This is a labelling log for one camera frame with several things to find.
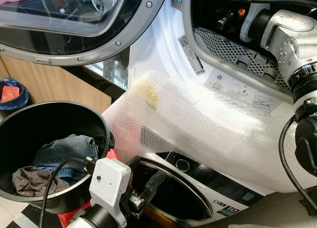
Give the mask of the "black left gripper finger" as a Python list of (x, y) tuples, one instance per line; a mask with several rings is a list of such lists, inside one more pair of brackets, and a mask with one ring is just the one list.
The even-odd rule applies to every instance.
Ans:
[(141, 161), (141, 158), (130, 158), (128, 160), (128, 166), (131, 170), (130, 179), (133, 178), (134, 171), (136, 170), (137, 166), (140, 164), (140, 161)]
[(149, 204), (150, 201), (156, 196), (157, 190), (160, 185), (167, 178), (167, 174), (162, 171), (157, 171), (145, 184), (144, 187), (144, 201)]

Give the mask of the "white washing machine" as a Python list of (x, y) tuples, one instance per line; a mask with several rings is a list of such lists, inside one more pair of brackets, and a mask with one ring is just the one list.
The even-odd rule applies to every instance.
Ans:
[(235, 215), (272, 193), (272, 190), (242, 182), (177, 152), (146, 153), (141, 158), (165, 165), (192, 183), (209, 202), (212, 222)]

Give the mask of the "white barcode label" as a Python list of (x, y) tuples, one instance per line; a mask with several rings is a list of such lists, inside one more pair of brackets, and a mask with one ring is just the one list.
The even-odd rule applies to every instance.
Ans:
[(199, 76), (201, 74), (205, 73), (204, 67), (202, 63), (200, 62), (199, 58), (196, 56), (194, 51), (192, 51), (192, 48), (190, 47), (190, 44), (188, 40), (186, 39), (186, 35), (182, 35), (179, 38), (177, 38), (179, 44), (181, 45), (181, 49), (183, 49), (183, 52), (192, 66), (193, 72), (196, 76)]

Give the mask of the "red plastic stool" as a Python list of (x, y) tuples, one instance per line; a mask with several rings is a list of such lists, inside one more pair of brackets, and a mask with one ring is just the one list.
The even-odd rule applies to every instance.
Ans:
[[(119, 160), (117, 153), (113, 149), (110, 149), (106, 155), (107, 158)], [(70, 225), (72, 221), (74, 221), (79, 215), (84, 214), (87, 208), (91, 206), (91, 203), (88, 202), (81, 206), (81, 208), (74, 210), (72, 212), (68, 212), (66, 214), (58, 214), (57, 217), (61, 223), (62, 228), (66, 228)]]

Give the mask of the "white instruction sticker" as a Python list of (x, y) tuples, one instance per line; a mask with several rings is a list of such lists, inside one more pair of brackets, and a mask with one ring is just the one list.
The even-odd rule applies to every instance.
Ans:
[(279, 99), (258, 91), (255, 88), (238, 81), (238, 79), (229, 76), (225, 72), (219, 71), (219, 69), (211, 72), (206, 79), (205, 85), (212, 90), (224, 92), (236, 99), (244, 101), (257, 110), (265, 113), (270, 113), (275, 110), (279, 106), (279, 103), (281, 103)]

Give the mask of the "blue denim jeans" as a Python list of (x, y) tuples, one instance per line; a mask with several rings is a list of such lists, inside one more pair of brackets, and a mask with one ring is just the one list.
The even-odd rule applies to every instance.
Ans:
[[(68, 158), (84, 160), (87, 157), (97, 159), (99, 156), (98, 146), (92, 137), (86, 135), (71, 134), (64, 139), (55, 140), (43, 145), (33, 160), (34, 167), (44, 171), (54, 171), (56, 167)], [(57, 176), (61, 180), (74, 185), (88, 174), (82, 163), (66, 163)]]

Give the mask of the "clear bubble wrap sheet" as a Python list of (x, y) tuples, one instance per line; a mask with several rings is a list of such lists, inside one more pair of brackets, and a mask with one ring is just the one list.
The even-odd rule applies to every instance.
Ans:
[[(156, 110), (133, 88), (142, 81), (156, 88)], [(278, 152), (279, 135), (290, 117), (268, 125), (248, 104), (153, 71), (141, 74), (103, 116), (124, 161), (146, 153), (179, 152), (242, 182), (274, 192), (295, 191)]]

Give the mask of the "white tumble dryer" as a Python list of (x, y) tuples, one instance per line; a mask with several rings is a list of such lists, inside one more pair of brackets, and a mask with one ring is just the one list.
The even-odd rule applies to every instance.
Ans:
[[(249, 4), (251, 3), (233, 0), (167, 0), (149, 29), (131, 46), (130, 82), (136, 82), (142, 73), (155, 71), (212, 90), (205, 82), (212, 71), (219, 69), (238, 81), (279, 99), (281, 103), (270, 113), (248, 105), (265, 116), (267, 125), (283, 123), (292, 114), (290, 87), (282, 77), (279, 62), (267, 47), (261, 45), (263, 38), (259, 43), (245, 43), (239, 38), (241, 28), (216, 29), (217, 10), (249, 8)], [(177, 40), (182, 35), (186, 35), (192, 51), (202, 63), (204, 74), (194, 74)]]

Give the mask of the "round glass dryer door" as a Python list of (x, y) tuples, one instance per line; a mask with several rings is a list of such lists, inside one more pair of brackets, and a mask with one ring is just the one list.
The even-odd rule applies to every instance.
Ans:
[(164, 0), (0, 0), (0, 54), (77, 66), (111, 58), (140, 38)]

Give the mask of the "grey brown garment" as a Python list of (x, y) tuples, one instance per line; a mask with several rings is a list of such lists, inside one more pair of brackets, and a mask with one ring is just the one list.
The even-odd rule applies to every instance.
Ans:
[(12, 174), (11, 182), (16, 193), (24, 197), (43, 196), (46, 189), (48, 189), (50, 195), (70, 187), (65, 180), (56, 175), (51, 187), (48, 188), (48, 181), (52, 178), (52, 173), (53, 171), (45, 171), (33, 166), (22, 167)]

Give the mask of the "black white patterned mat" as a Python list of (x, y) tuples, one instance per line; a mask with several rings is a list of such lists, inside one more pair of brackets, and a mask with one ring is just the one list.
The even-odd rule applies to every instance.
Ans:
[[(28, 205), (6, 228), (39, 228), (41, 208)], [(45, 212), (42, 228), (63, 228), (57, 214)]]

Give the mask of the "black plastic bucket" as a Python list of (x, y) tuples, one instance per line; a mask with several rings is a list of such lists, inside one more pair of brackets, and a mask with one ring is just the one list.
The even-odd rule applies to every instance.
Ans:
[[(80, 103), (52, 101), (33, 104), (0, 121), (0, 197), (45, 207), (52, 214), (66, 214), (88, 203), (88, 172), (82, 180), (69, 188), (48, 194), (46, 203), (43, 203), (43, 196), (18, 195), (11, 182), (12, 174), (18, 169), (34, 167), (36, 152), (43, 145), (71, 134), (86, 135), (94, 139), (99, 156), (93, 160), (104, 158), (114, 146), (113, 135), (104, 117), (93, 108)], [(59, 165), (63, 167), (69, 162), (83, 163), (84, 160), (68, 158)]]

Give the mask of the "blue round bowl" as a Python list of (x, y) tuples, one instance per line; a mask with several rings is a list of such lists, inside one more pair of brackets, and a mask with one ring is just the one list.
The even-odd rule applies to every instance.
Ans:
[(30, 93), (29, 90), (22, 83), (16, 81), (16, 79), (11, 77), (2, 78), (0, 79), (0, 94), (4, 85), (19, 87), (21, 94), (20, 97), (14, 99), (13, 101), (0, 103), (0, 112), (4, 113), (14, 110), (20, 110), (21, 108), (24, 108), (29, 104)]

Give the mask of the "orange item in bowl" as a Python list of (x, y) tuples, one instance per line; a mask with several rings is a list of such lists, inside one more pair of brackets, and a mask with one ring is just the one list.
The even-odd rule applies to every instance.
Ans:
[(0, 103), (7, 103), (20, 97), (21, 91), (19, 87), (4, 85), (0, 94)]

